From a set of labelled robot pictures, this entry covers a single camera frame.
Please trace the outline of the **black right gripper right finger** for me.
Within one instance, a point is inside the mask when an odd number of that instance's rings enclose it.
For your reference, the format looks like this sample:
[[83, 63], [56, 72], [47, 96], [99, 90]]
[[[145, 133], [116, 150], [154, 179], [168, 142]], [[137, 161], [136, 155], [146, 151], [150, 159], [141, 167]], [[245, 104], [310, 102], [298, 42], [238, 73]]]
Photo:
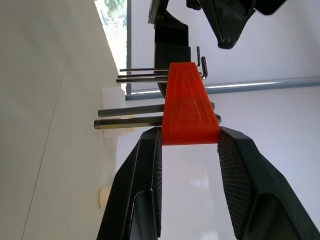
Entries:
[[222, 184], [238, 240], [318, 240], [320, 232], [282, 175], [240, 131], [220, 128]]

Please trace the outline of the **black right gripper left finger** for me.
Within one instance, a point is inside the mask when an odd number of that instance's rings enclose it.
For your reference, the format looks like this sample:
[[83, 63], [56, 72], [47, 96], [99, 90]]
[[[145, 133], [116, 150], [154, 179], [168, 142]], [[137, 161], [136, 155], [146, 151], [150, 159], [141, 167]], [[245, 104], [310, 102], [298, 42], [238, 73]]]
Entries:
[[157, 240], [162, 216], [161, 127], [143, 132], [111, 186], [99, 240]]

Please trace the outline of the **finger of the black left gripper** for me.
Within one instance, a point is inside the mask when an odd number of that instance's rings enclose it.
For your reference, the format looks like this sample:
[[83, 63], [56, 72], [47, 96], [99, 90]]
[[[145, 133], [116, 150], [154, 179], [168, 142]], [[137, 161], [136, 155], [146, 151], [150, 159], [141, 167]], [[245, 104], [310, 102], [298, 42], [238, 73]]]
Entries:
[[168, 69], [171, 63], [191, 61], [189, 28], [168, 10], [167, 0], [152, 0], [148, 22], [154, 25], [154, 67]]
[[201, 7], [221, 49], [232, 49], [250, 17], [253, 0], [203, 0]]

